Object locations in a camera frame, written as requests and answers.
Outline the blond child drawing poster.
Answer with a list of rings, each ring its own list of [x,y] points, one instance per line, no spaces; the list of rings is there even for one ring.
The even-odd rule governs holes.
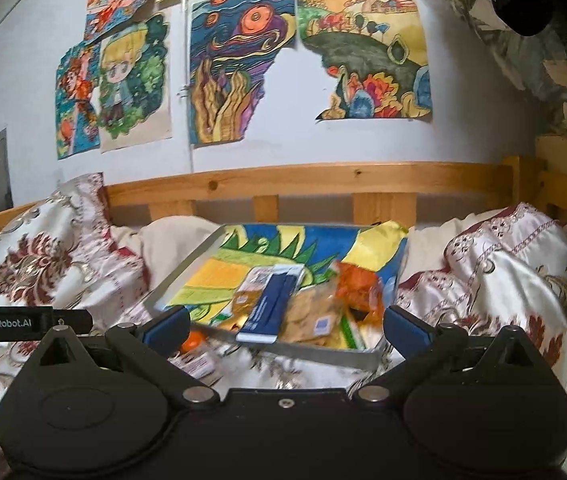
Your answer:
[[[165,10],[102,42],[98,127],[103,153],[172,136],[169,33]]]

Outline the orange tangerine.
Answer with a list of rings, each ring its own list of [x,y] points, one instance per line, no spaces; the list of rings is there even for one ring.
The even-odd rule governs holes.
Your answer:
[[[199,332],[198,330],[192,330],[189,333],[187,339],[180,346],[179,352],[188,353],[195,349],[198,349],[198,347],[200,347],[204,341],[206,341],[206,336],[202,332]]]

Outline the purple wavy drawing poster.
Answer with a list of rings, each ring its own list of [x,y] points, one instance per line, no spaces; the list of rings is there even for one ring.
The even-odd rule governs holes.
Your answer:
[[[295,0],[204,0],[191,7],[189,136],[241,141],[278,53],[295,46]]]

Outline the orange red snack bag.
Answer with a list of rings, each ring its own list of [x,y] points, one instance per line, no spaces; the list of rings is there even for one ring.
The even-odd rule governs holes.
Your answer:
[[[379,275],[353,263],[337,261],[338,285],[335,298],[351,311],[362,315],[361,321],[380,325],[383,320],[383,286]]]

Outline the landscape flowers drawing poster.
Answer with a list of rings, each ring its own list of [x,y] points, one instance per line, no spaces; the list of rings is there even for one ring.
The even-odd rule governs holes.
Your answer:
[[[416,0],[297,0],[297,29],[335,81],[320,122],[432,114]]]

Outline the grey tray with colourful drawing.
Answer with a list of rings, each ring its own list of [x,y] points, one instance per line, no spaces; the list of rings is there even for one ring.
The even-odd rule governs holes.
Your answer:
[[[144,305],[181,308],[196,330],[289,358],[374,370],[407,231],[379,226],[221,226]]]

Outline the cream pillow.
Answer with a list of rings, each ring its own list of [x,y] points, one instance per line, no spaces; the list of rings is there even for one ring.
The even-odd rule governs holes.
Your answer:
[[[153,290],[218,228],[203,218],[169,216],[141,228],[112,226],[111,234],[117,244],[143,259]]]

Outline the clear pastry bar package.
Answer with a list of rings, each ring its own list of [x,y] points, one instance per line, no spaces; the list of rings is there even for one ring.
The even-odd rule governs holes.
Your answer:
[[[192,350],[169,359],[172,365],[194,379],[213,384],[220,377],[218,359],[210,351]]]

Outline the wooden bed headboard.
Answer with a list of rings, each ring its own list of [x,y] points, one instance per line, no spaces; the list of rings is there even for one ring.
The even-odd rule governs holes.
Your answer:
[[[500,164],[337,162],[216,170],[111,184],[99,195],[111,212],[144,207],[153,220],[193,216],[200,202],[251,200],[255,220],[268,223],[279,220],[282,197],[348,195],[358,224],[395,220],[414,226],[420,196],[463,194],[496,207],[526,202],[567,219],[567,174],[524,156]]]

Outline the green stick packet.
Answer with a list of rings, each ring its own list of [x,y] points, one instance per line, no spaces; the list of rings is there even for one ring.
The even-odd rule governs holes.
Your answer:
[[[361,336],[361,331],[349,309],[346,309],[342,314],[340,327],[347,349],[353,351],[365,351],[367,349],[367,344]]]

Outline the floral satin bedspread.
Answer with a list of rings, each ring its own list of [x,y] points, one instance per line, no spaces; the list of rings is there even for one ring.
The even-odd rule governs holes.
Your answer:
[[[114,240],[103,189],[102,174],[84,174],[0,230],[0,307],[85,309],[97,334],[149,321],[155,289]],[[472,336],[518,325],[567,390],[567,224],[523,203],[406,231],[391,304]]]

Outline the clear bag of biscuits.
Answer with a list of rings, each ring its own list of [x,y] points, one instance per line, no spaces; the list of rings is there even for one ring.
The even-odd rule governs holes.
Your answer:
[[[285,310],[278,339],[287,344],[347,348],[341,322],[344,304],[337,297],[338,281],[306,287],[293,295]]]

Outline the girl drawing blue poster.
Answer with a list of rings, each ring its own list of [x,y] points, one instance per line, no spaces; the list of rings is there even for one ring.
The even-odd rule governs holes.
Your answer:
[[[71,47],[56,70],[56,156],[58,159],[100,146],[98,114],[91,102],[99,86],[99,44]]]

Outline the navy blue box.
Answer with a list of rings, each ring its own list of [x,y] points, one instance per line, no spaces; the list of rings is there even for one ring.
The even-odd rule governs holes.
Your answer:
[[[273,344],[277,341],[289,300],[303,281],[303,264],[275,264],[258,304],[236,335],[242,344]]]

